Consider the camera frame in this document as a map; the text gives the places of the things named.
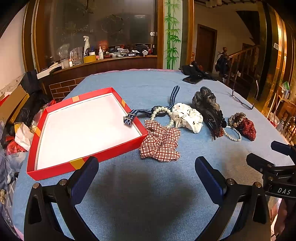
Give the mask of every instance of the leopard print hair tie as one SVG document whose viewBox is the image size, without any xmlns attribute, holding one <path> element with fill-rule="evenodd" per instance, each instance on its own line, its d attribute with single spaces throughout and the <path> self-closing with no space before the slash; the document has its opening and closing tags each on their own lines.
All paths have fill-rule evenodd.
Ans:
<svg viewBox="0 0 296 241">
<path fill-rule="evenodd" d="M 246 114 L 243 112 L 235 113 L 228 119 L 228 125 L 237 128 L 243 119 L 246 118 Z"/>
</svg>

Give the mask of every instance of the wooden handrail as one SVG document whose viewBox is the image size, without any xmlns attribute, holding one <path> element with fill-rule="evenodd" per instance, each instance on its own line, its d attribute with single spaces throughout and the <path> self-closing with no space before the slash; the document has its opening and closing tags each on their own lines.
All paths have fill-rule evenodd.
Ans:
<svg viewBox="0 0 296 241">
<path fill-rule="evenodd" d="M 228 55 L 228 58 L 232 58 L 232 57 L 234 57 L 234 56 L 236 56 L 236 55 L 239 55 L 239 54 L 241 54 L 241 53 L 245 53 L 245 52 L 247 52 L 247 51 L 249 51 L 249 50 L 251 50 L 251 49 L 257 48 L 257 47 L 259 47 L 259 46 L 260 46 L 260 44 L 257 44 L 257 45 L 254 45 L 254 46 L 250 47 L 250 48 L 247 48 L 247 49 L 244 49 L 244 50 L 240 50 L 240 51 L 238 51 L 238 52 L 236 52 L 236 53 L 233 53 L 233 54 L 231 54 L 231 55 Z"/>
</svg>

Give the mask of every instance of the blue tablecloth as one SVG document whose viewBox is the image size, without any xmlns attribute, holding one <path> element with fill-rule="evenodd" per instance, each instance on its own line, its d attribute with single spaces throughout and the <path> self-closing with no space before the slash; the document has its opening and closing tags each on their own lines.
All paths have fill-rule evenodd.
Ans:
<svg viewBox="0 0 296 241">
<path fill-rule="evenodd" d="M 226 120 L 236 112 L 244 112 L 257 130 L 255 141 L 243 137 L 241 142 L 233 142 L 225 136 L 214 141 L 206 125 L 198 134 L 180 128 L 177 150 L 181 158 L 176 162 L 140 159 L 139 150 L 133 150 L 100 163 L 82 203 L 76 206 L 100 241 L 195 240 L 218 207 L 210 200 L 194 170 L 198 156 L 204 156 L 225 178 L 231 177 L 238 183 L 249 185 L 255 181 L 262 182 L 262 176 L 246 164 L 246 156 L 251 152 L 276 165 L 293 164 L 289 157 L 271 150 L 273 140 L 284 140 L 258 110 L 246 110 L 230 97 L 231 89 L 220 82 L 203 80 L 191 85 L 182 81 L 184 77 L 180 72 L 152 70 L 95 74 L 85 78 L 67 96 L 70 98 L 111 86 L 131 109 L 150 109 L 155 105 L 167 105 L 175 85 L 180 86 L 176 103 L 185 104 L 191 104 L 195 92 L 206 86 L 216 95 Z M 139 119 L 144 124 L 147 118 L 140 116 Z M 166 125 L 169 117 L 156 120 Z M 87 126 L 95 123 L 96 120 L 90 120 L 85 125 L 82 123 L 81 128 L 91 134 Z M 29 193 L 35 183 L 27 175 L 26 166 L 27 161 L 24 161 L 13 199 L 13 222 L 22 233 Z M 53 185 L 71 174 L 41 180 L 40 183 Z M 64 233 L 72 237 L 56 205 L 54 209 Z M 240 206 L 224 236 L 233 227 L 239 209 Z"/>
</svg>

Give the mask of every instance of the green object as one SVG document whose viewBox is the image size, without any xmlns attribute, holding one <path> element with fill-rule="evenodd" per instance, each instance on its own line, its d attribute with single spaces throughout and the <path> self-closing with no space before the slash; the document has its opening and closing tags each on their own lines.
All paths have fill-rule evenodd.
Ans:
<svg viewBox="0 0 296 241">
<path fill-rule="evenodd" d="M 290 89 L 289 83 L 287 81 L 285 83 L 283 83 L 281 86 L 284 88 L 284 90 Z"/>
<path fill-rule="evenodd" d="M 177 47 L 175 47 L 176 43 L 181 43 L 179 39 L 179 34 L 181 29 L 176 28 L 179 21 L 175 18 L 176 9 L 180 9 L 180 0 L 167 0 L 165 5 L 168 7 L 168 15 L 165 16 L 165 23 L 168 24 L 168 28 L 166 29 L 168 34 L 167 40 L 167 69 L 173 69 L 174 65 L 179 58 L 179 53 L 177 51 Z"/>
</svg>

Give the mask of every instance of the brown tile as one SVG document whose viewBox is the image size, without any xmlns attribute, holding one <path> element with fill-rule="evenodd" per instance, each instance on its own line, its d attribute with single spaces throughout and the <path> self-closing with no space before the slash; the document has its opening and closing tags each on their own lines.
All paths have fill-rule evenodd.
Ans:
<svg viewBox="0 0 296 241">
<path fill-rule="evenodd" d="M 52 94 L 53 98 L 60 98 L 60 97 L 64 97 L 64 93 L 57 93 L 57 94 Z"/>
<path fill-rule="evenodd" d="M 66 97 L 69 93 L 70 93 L 70 91 L 64 92 L 64 96 Z"/>
<path fill-rule="evenodd" d="M 72 85 L 72 86 L 69 86 L 70 88 L 70 91 L 72 91 L 77 85 Z"/>
<path fill-rule="evenodd" d="M 76 84 L 78 85 L 84 78 L 75 79 Z"/>
<path fill-rule="evenodd" d="M 70 91 L 69 87 L 58 88 L 57 93 Z"/>
<path fill-rule="evenodd" d="M 60 84 L 61 84 L 61 87 L 75 85 L 75 80 L 69 80 L 69 81 L 61 82 Z"/>
<path fill-rule="evenodd" d="M 61 84 L 57 83 L 57 84 L 53 84 L 49 86 L 51 89 L 56 89 L 56 88 L 61 88 Z"/>
</svg>

